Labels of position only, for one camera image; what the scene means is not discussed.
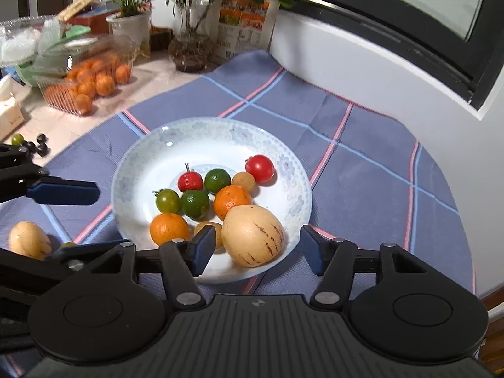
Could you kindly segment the green lime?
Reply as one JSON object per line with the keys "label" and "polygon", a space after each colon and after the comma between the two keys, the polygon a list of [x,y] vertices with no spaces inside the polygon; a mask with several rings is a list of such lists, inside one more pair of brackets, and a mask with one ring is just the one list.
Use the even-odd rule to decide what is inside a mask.
{"label": "green lime", "polygon": [[186,190],[181,196],[184,215],[191,219],[204,218],[210,207],[210,200],[205,190]]}

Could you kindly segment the striped pepino melon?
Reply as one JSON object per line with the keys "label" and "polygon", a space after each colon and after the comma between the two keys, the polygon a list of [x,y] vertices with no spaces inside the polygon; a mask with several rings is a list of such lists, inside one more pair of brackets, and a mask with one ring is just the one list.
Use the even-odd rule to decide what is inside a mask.
{"label": "striped pepino melon", "polygon": [[11,252],[35,260],[44,260],[52,253],[49,237],[33,222],[21,221],[9,233]]}
{"label": "striped pepino melon", "polygon": [[224,219],[221,237],[227,254],[245,268],[276,259],[285,245],[282,224],[269,210],[257,205],[233,207]]}

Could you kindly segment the small red fruit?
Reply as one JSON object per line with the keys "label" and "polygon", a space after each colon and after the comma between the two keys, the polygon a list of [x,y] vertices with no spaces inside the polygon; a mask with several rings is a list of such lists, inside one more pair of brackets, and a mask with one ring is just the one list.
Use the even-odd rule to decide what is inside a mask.
{"label": "small red fruit", "polygon": [[180,175],[177,185],[182,193],[189,190],[202,190],[204,187],[201,174],[191,170],[188,163],[185,163],[185,172]]}

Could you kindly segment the large orange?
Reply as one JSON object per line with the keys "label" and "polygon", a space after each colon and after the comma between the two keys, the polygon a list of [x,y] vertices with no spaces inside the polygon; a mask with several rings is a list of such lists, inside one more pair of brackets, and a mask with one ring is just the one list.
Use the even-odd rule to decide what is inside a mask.
{"label": "large orange", "polygon": [[224,220],[230,209],[236,206],[250,205],[252,197],[240,185],[229,185],[221,189],[216,195],[213,203],[215,215]]}

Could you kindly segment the green tomato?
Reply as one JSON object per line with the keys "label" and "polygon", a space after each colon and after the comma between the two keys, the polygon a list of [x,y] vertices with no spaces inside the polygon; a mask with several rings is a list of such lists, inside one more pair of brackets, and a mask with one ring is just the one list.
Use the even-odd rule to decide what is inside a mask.
{"label": "green tomato", "polygon": [[232,179],[229,173],[221,168],[210,170],[204,178],[205,189],[212,195],[219,193],[221,189],[229,186],[231,182]]}
{"label": "green tomato", "polygon": [[156,197],[156,207],[161,213],[175,213],[180,211],[180,197],[172,189],[153,191]]}

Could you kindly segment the dark grapes cluster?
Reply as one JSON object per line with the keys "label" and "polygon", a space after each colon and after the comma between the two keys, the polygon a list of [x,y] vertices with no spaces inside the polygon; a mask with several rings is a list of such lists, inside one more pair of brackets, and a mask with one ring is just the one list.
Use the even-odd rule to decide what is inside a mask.
{"label": "dark grapes cluster", "polygon": [[20,145],[27,148],[30,154],[37,154],[41,157],[46,157],[49,154],[48,137],[44,133],[40,133],[36,142],[28,142],[24,138],[20,140]]}

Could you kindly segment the small green fruit on table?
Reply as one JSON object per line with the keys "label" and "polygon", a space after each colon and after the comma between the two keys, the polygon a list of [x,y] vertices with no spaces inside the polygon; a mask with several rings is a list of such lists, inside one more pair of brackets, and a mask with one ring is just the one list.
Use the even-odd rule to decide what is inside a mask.
{"label": "small green fruit on table", "polygon": [[13,146],[21,146],[24,141],[25,139],[20,133],[14,134],[13,137],[11,137],[11,144]]}

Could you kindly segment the blue plaid tablecloth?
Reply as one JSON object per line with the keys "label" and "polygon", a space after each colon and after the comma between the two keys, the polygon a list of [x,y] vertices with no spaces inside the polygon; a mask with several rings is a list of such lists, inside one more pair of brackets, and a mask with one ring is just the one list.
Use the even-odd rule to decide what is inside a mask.
{"label": "blue plaid tablecloth", "polygon": [[[115,223],[111,189],[144,134],[180,119],[220,118],[270,132],[301,161],[307,224],[357,248],[341,309],[310,298],[321,277],[301,252],[245,280],[197,286],[199,309],[165,294],[159,247],[139,250]],[[42,265],[48,285],[27,326],[29,377],[485,377],[475,358],[487,312],[470,291],[470,252],[436,163],[395,119],[329,94],[257,50],[127,110],[43,167],[96,183],[91,206],[2,202],[1,233],[40,223],[62,245],[126,240],[85,264]]]}

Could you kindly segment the green tomato in plate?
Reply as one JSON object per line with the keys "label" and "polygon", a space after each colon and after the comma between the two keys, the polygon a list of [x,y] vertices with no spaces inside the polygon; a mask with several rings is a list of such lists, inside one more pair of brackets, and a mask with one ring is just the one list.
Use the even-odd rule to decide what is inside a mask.
{"label": "green tomato in plate", "polygon": [[229,186],[231,182],[232,179],[229,173],[221,168],[210,170],[204,178],[205,189],[212,195],[219,193],[221,189]]}

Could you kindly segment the tissue pack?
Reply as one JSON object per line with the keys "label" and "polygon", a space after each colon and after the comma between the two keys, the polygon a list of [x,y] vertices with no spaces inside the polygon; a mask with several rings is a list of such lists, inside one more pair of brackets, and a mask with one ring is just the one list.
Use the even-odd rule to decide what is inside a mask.
{"label": "tissue pack", "polygon": [[0,89],[0,139],[5,139],[25,122],[21,105],[31,93],[31,88],[18,83],[10,75],[1,78]]}

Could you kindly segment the white patterned ceramic plate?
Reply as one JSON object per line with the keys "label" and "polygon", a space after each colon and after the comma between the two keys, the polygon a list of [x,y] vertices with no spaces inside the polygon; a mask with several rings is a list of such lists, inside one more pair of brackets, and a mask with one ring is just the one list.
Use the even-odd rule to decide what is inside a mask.
{"label": "white patterned ceramic plate", "polygon": [[114,174],[111,202],[120,235],[139,250],[156,248],[150,224],[160,214],[156,193],[179,186],[183,175],[201,176],[203,187],[194,203],[182,201],[179,215],[194,229],[202,221],[218,223],[213,200],[216,192],[244,172],[247,160],[263,155],[273,175],[251,189],[251,201],[269,210],[283,226],[285,242],[276,258],[256,268],[236,264],[224,248],[209,260],[197,281],[233,283],[258,276],[286,259],[299,242],[299,232],[312,212],[312,190],[307,172],[294,152],[280,139],[254,125],[233,119],[180,119],[144,134],[129,148]]}

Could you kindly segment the red cherry tomato in plate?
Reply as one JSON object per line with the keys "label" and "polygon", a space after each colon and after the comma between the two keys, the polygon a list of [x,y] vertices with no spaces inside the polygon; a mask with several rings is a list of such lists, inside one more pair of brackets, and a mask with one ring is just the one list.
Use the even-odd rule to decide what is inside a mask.
{"label": "red cherry tomato in plate", "polygon": [[249,157],[245,162],[245,171],[259,184],[267,183],[275,176],[273,163],[262,154]]}

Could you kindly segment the clear box of tangerines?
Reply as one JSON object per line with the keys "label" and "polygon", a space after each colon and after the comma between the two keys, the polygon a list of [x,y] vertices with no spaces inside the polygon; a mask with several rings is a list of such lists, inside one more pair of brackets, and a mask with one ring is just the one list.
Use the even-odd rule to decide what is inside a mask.
{"label": "clear box of tangerines", "polygon": [[132,78],[135,44],[126,36],[86,35],[67,44],[76,49],[63,76],[35,75],[44,100],[56,110],[85,116],[95,99],[113,96]]}

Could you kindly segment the green bowl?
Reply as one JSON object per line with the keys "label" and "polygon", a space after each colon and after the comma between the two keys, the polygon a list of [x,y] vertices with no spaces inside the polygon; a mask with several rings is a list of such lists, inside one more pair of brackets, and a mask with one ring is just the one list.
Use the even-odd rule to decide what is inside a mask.
{"label": "green bowl", "polygon": [[83,36],[90,34],[89,26],[66,25],[62,37],[54,43],[43,47],[31,60],[14,67],[22,84],[35,87],[35,75],[49,75],[50,77],[63,76],[68,70],[68,58],[74,48],[68,48],[67,44]]}

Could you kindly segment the clear plastic clamshell box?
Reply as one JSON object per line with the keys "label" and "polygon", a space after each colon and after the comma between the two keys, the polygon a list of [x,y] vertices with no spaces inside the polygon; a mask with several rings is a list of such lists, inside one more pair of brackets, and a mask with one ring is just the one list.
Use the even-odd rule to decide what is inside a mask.
{"label": "clear plastic clamshell box", "polygon": [[23,17],[1,22],[1,68],[24,64],[58,43],[64,25],[56,16]]}

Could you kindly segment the white potted plant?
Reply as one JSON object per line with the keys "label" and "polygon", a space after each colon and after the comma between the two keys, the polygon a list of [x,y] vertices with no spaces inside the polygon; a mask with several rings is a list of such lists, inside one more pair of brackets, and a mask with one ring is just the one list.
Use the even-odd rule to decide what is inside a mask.
{"label": "white potted plant", "polygon": [[106,21],[114,35],[129,37],[135,44],[135,57],[150,57],[150,0],[113,0],[119,12]]}

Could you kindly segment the printed paper bag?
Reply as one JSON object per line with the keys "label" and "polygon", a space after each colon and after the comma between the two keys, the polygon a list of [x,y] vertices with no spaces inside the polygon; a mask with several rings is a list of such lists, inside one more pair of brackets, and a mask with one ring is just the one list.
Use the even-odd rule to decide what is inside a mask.
{"label": "printed paper bag", "polygon": [[216,0],[210,36],[214,62],[223,63],[234,55],[267,49],[279,10],[277,0]]}

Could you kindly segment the black window frame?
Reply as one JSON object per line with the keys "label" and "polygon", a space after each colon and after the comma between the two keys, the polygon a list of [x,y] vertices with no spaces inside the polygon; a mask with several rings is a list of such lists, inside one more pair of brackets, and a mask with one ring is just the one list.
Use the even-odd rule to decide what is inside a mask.
{"label": "black window frame", "polygon": [[389,49],[475,110],[503,68],[503,0],[300,0],[294,11]]}

